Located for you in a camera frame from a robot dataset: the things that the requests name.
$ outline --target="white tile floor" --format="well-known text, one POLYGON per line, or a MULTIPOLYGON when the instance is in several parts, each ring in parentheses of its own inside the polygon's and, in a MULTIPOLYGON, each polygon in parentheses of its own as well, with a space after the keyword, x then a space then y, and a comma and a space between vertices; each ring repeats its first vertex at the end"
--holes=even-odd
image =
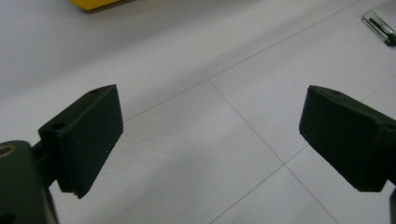
POLYGON ((387 183, 359 193, 299 135, 306 89, 396 119, 393 0, 137 0, 84 13, 0 2, 0 141, 81 94, 119 87, 124 134, 82 200, 51 186, 61 223, 389 223, 387 183))

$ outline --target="yellow object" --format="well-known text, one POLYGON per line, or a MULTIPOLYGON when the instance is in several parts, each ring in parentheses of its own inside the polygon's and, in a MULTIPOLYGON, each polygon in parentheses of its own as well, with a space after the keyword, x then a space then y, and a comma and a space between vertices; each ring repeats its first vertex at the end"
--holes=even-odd
POLYGON ((102 7, 111 3, 119 2, 120 0, 71 0, 72 3, 84 10, 91 10, 97 7, 102 7))

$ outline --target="black plastic bracket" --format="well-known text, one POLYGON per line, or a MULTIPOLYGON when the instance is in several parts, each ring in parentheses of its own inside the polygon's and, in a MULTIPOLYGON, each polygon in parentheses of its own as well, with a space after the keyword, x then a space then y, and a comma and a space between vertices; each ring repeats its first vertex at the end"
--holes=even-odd
POLYGON ((0 223, 57 223, 48 187, 82 198, 123 132, 116 85, 89 91, 38 130, 0 144, 0 223))
POLYGON ((359 191, 396 184, 396 120, 327 88, 310 86, 300 133, 359 191))

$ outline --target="tile grout line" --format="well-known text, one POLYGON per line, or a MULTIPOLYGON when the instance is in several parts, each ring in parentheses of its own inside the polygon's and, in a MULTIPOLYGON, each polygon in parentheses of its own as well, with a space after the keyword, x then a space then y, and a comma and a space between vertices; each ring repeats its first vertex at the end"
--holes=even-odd
POLYGON ((390 77, 388 80, 386 80, 384 83, 382 83, 378 88, 376 88, 370 94, 368 94, 366 97, 364 97, 361 101, 364 102, 365 100, 367 100, 367 98, 369 98, 370 96, 374 95, 376 92, 379 91, 379 89, 384 87, 389 81, 393 80, 394 78, 396 78, 396 75, 393 76, 393 77, 390 77))
POLYGON ((288 165, 286 165, 286 168, 291 172, 292 175, 294 175, 294 177, 298 180, 298 182, 300 182, 300 184, 306 189, 306 191, 308 191, 308 193, 315 199, 315 201, 317 201, 317 203, 326 211, 326 213, 335 221, 335 223, 340 224, 335 217, 332 216, 332 214, 330 214, 330 212, 323 206, 323 204, 317 199, 317 197, 314 196, 314 194, 303 184, 303 182, 294 174, 294 172, 288 167, 288 165))
POLYGON ((290 159, 288 159, 287 161, 285 161, 285 165, 288 164, 289 161, 293 160, 298 154, 300 154, 302 151, 304 151, 304 149, 306 149, 307 147, 309 147, 309 144, 307 144, 305 147, 303 147, 302 149, 300 149, 293 157, 291 157, 290 159))
POLYGON ((229 208, 227 208, 224 212, 222 212, 218 217, 216 217, 215 219, 213 219, 213 221, 211 221, 209 224, 213 224, 216 220, 218 220, 220 217, 222 217, 222 215, 224 215, 226 212, 228 212, 231 208, 233 208, 237 203, 241 202, 245 197, 247 197, 249 195, 249 193, 251 193, 253 190, 255 190, 256 188, 258 188, 262 183, 264 183, 268 178, 270 178, 271 176, 273 176, 278 170, 280 170, 282 167, 284 167, 286 165, 281 165, 279 168, 277 168, 275 171, 273 171, 270 175, 268 175, 267 177, 264 178, 264 180, 262 182, 260 182, 258 185, 256 185, 253 189, 251 189, 248 193, 246 193, 244 196, 242 196, 238 201, 236 201, 235 203, 233 203, 229 208))
POLYGON ((307 29, 309 29, 309 28, 311 28, 311 27, 313 27, 313 26, 315 26, 315 25, 317 25, 317 24, 319 24, 320 22, 325 21, 325 20, 329 19, 330 17, 332 17, 332 16, 334 16, 334 15, 340 13, 341 11, 345 10, 346 8, 351 7, 351 6, 353 6, 353 5, 357 4, 357 3, 359 3, 359 1, 357 1, 357 2, 355 2, 355 3, 352 3, 352 4, 348 5, 348 6, 345 6, 345 7, 341 8, 341 9, 337 10, 337 11, 334 12, 333 14, 331 14, 331 15, 329 15, 329 16, 323 18, 323 19, 321 19, 320 21, 316 21, 316 22, 314 22, 313 24, 308 25, 308 26, 305 27, 303 30, 301 30, 301 31, 299 31, 299 32, 297 32, 297 33, 294 33, 294 34, 292 34, 292 35, 290 35, 290 36, 288 36, 288 37, 286 37, 286 38, 284 38, 284 39, 282 39, 282 40, 276 42, 275 44, 273 44, 273 45, 271 45, 271 46, 269 46, 269 47, 267 47, 267 48, 265 48, 265 49, 260 50, 260 51, 257 52, 257 53, 253 53, 252 55, 247 56, 246 59, 240 61, 239 63, 235 63, 234 65, 231 65, 230 67, 227 67, 227 68, 225 68, 225 69, 223 69, 223 70, 217 72, 215 75, 213 75, 213 76, 211 76, 211 77, 208 77, 207 79, 205 79, 205 80, 203 80, 203 81, 201 81, 201 82, 198 82, 197 84, 194 84, 194 85, 188 87, 186 90, 181 91, 181 92, 179 92, 179 93, 177 93, 177 94, 175 94, 175 95, 173 95, 173 96, 171 96, 171 97, 169 97, 169 98, 167 98, 167 99, 165 99, 165 100, 159 102, 158 104, 153 105, 153 106, 151 106, 150 108, 143 110, 143 111, 140 112, 140 113, 137 113, 136 115, 134 115, 134 116, 132 116, 132 117, 126 119, 126 120, 124 121, 124 123, 128 122, 130 119, 133 119, 133 118, 135 118, 135 117, 137 117, 137 116, 139 116, 139 115, 141 115, 141 114, 143 114, 143 113, 149 111, 150 109, 156 107, 157 105, 161 105, 161 104, 165 103, 166 101, 175 98, 176 96, 180 95, 181 93, 183 93, 183 92, 185 92, 185 91, 188 91, 188 90, 194 88, 195 86, 198 86, 199 84, 208 81, 208 80, 211 79, 212 77, 216 77, 216 76, 218 76, 218 75, 220 75, 220 74, 222 74, 222 73, 224 73, 224 72, 226 72, 226 71, 228 71, 228 70, 230 70, 230 69, 236 67, 238 64, 244 63, 245 61, 247 61, 247 60, 249 60, 249 59, 251 59, 251 58, 253 58, 253 57, 255 57, 255 56, 257 56, 257 55, 259 55, 259 54, 261 54, 261 53, 263 53, 264 51, 266 51, 266 50, 268 50, 268 49, 271 49, 271 48, 273 48, 273 47, 275 47, 275 46, 277 46, 277 45, 283 43, 284 41, 287 41, 288 39, 290 39, 290 38, 292 38, 292 37, 294 37, 294 36, 296 36, 296 35, 302 33, 303 31, 305 31, 305 30, 307 30, 307 29))
POLYGON ((235 109, 235 107, 233 107, 233 105, 227 100, 227 98, 225 98, 225 96, 216 88, 215 85, 213 85, 213 83, 208 80, 209 84, 219 93, 219 95, 230 105, 230 107, 233 109, 233 111, 239 116, 239 118, 241 118, 246 125, 250 128, 251 131, 253 131, 261 140, 262 142, 274 153, 274 155, 282 162, 283 165, 285 165, 285 162, 283 162, 277 155, 276 153, 273 151, 273 149, 264 141, 264 139, 256 132, 256 130, 253 129, 253 127, 251 127, 251 125, 248 123, 247 120, 245 120, 244 117, 242 117, 242 115, 235 109))

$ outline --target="screw hole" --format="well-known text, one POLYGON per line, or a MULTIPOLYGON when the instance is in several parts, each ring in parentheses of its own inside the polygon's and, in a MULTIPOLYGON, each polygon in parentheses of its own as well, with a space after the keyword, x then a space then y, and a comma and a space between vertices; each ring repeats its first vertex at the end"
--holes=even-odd
POLYGON ((3 146, 0 147, 0 158, 6 157, 13 153, 17 149, 15 146, 3 146))
POLYGON ((0 217, 0 224, 11 224, 17 217, 14 214, 5 214, 0 217))
POLYGON ((61 130, 64 126, 65 126, 64 123, 57 123, 57 124, 52 125, 52 129, 61 130))

